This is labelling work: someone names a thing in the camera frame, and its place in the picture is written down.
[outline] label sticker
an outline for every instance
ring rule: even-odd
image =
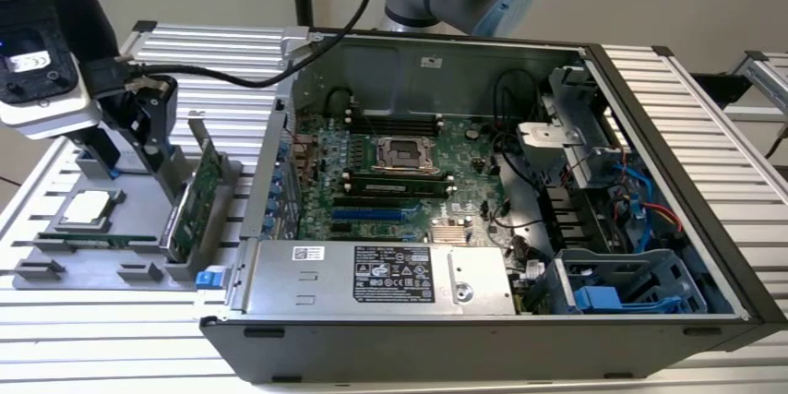
[[[324,246],[293,246],[293,260],[322,260]]]
[[[366,185],[364,189],[366,191],[397,191],[402,193],[408,191],[408,188],[402,185]]]
[[[421,68],[441,69],[441,67],[442,67],[442,59],[440,57],[422,57],[421,58]]]
[[[362,304],[433,304],[425,246],[356,246],[353,298]]]

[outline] motherboard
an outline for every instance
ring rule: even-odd
[[[490,224],[504,188],[484,124],[349,120],[298,119],[298,238],[508,245],[510,233]]]

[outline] cpu socket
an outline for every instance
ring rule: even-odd
[[[381,137],[377,139],[374,171],[390,174],[436,174],[432,165],[434,143],[426,137]]]

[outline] power supply label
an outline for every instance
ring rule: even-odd
[[[353,298],[362,304],[433,304],[425,246],[356,246]]]

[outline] blue latch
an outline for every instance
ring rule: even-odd
[[[224,272],[200,271],[194,286],[198,290],[220,290],[224,287]]]
[[[681,297],[665,297],[652,304],[622,304],[612,286],[584,286],[574,291],[574,302],[586,314],[669,314],[677,312]]]

